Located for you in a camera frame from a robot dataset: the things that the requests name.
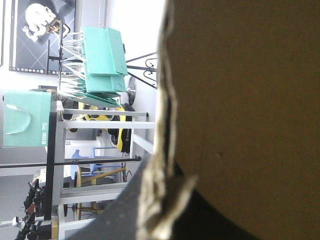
black cable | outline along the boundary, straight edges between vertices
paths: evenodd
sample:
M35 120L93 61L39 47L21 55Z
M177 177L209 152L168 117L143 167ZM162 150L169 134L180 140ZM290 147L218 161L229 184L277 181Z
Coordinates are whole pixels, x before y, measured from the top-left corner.
M132 173L131 173L130 170L126 173L126 175L125 175L126 178L128 177L128 174L130 174L130 175L131 175L131 178L132 178Z
M91 214L87 217L87 220L88 220L93 214L97 214L97 213L96 213L96 212L91 213Z

blue plastic stool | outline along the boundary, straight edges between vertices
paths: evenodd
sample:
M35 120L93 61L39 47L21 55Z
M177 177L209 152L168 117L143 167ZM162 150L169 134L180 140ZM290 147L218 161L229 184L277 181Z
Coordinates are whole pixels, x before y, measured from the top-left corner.
M96 149L109 149L109 148L114 148L114 147L93 147L92 148L92 157L93 158L109 158L109 156L95 156L95 150ZM89 159L91 158L90 156L80 156L79 154L80 150L77 149L75 150L74 154L72 155L72 159ZM90 173L83 173L83 177L92 177L96 176L95 172L100 169L100 168L121 168L121 165L98 165L98 164L90 164ZM71 179L75 179L75 173L77 171L77 166L76 165L71 165Z

framed poster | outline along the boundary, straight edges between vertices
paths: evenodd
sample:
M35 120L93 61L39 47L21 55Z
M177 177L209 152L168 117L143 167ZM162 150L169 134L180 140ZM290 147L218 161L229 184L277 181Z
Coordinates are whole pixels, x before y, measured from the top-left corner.
M0 66L2 65L3 56L3 42L4 42L4 14L5 11L5 0L0 0Z
M47 74L48 40L50 55L58 57L59 33L73 39L75 14L76 0L12 0L9 70ZM48 74L58 69L58 61L49 62Z

cardboard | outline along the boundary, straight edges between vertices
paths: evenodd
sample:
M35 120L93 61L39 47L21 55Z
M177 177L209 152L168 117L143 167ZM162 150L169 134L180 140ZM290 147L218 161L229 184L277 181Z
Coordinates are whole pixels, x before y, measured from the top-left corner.
M168 6L174 160L249 233L319 239L320 2Z

green paper bag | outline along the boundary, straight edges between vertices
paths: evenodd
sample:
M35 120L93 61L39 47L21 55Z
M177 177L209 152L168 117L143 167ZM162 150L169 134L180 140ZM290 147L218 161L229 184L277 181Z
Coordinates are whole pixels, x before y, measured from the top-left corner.
M112 28L83 28L87 71L92 75L127 75L121 33Z
M3 145L5 147L46 147L50 108L51 93L49 92L6 92Z

